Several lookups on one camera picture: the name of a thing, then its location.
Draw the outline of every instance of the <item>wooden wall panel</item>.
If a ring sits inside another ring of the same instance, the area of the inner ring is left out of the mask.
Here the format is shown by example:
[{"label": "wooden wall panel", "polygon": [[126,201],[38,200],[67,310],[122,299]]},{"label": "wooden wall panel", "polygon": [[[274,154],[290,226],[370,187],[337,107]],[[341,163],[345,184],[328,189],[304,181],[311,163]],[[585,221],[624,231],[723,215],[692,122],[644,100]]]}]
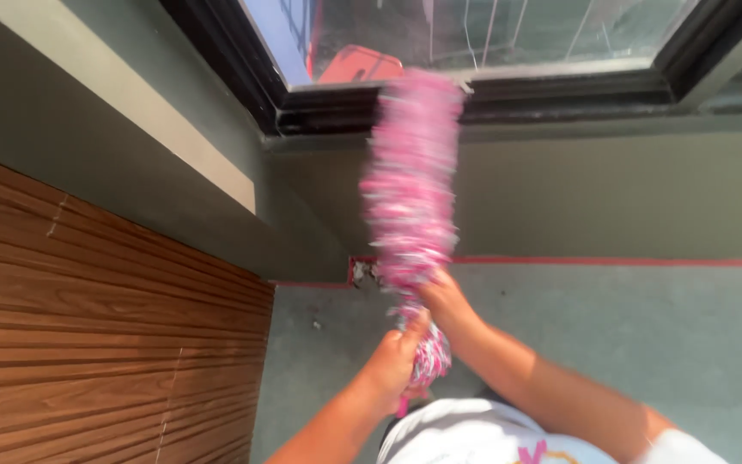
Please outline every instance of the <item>wooden wall panel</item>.
[{"label": "wooden wall panel", "polygon": [[247,462],[273,298],[0,166],[0,463]]}]

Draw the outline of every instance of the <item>gray wall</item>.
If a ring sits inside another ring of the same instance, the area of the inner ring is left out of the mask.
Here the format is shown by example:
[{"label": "gray wall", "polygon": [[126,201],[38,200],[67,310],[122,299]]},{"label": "gray wall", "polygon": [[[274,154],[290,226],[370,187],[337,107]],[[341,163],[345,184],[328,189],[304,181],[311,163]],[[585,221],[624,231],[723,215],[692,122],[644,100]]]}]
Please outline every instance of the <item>gray wall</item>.
[{"label": "gray wall", "polygon": [[[742,258],[742,132],[465,143],[462,255]],[[274,154],[352,254],[369,254],[365,150]]]},{"label": "gray wall", "polygon": [[[55,0],[31,6],[54,3],[58,10]],[[122,58],[111,63],[116,68],[101,69],[98,61],[93,68],[107,79],[138,74],[199,133],[195,139],[246,176],[255,204],[241,203],[189,163],[209,153],[174,153],[158,140],[161,134],[140,127],[156,128],[156,111],[142,111],[148,121],[129,119],[116,101],[97,95],[1,22],[0,163],[265,278],[345,278],[347,254],[339,241],[266,165],[250,116],[159,3],[65,4],[87,26],[79,26],[75,39],[103,40]],[[9,6],[19,4],[0,2]],[[88,64],[104,56],[83,50],[67,58]],[[116,98],[139,96],[135,89],[114,90]]]}]

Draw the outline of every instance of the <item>window frame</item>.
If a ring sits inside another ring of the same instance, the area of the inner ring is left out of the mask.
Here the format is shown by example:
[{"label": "window frame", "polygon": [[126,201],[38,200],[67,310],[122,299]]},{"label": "window frame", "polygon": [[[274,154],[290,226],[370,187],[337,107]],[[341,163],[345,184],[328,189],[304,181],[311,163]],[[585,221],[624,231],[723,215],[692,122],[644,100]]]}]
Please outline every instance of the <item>window frame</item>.
[{"label": "window frame", "polygon": [[[384,82],[289,89],[236,0],[160,0],[269,136],[356,134],[375,121]],[[742,0],[701,0],[649,69],[472,79],[463,125],[603,121],[694,114],[742,75]],[[742,86],[718,106],[742,112]]]}]

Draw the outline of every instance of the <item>concrete floor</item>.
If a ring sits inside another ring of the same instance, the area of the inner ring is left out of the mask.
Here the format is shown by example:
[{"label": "concrete floor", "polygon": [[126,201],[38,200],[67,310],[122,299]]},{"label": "concrete floor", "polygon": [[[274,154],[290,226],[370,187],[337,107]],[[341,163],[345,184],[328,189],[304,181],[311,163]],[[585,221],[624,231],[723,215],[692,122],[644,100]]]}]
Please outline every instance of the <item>concrete floor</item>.
[{"label": "concrete floor", "polygon": [[[463,264],[451,272],[486,321],[742,462],[742,268]],[[370,288],[277,290],[251,462],[267,459],[356,374],[392,326],[390,303]],[[432,389],[443,398],[481,387],[456,363]],[[375,462],[381,432],[356,462]]]}]

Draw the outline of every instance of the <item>printed shirt graphic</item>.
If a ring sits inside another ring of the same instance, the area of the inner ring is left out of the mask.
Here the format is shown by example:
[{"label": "printed shirt graphic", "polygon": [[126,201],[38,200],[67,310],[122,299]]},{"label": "printed shirt graphic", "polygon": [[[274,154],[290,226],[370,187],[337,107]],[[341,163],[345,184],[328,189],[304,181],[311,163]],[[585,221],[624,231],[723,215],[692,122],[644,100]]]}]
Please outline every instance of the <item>printed shirt graphic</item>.
[{"label": "printed shirt graphic", "polygon": [[[663,433],[633,464],[726,464],[689,435]],[[529,416],[489,400],[437,400],[386,436],[377,464],[617,464],[579,438],[545,433]]]}]

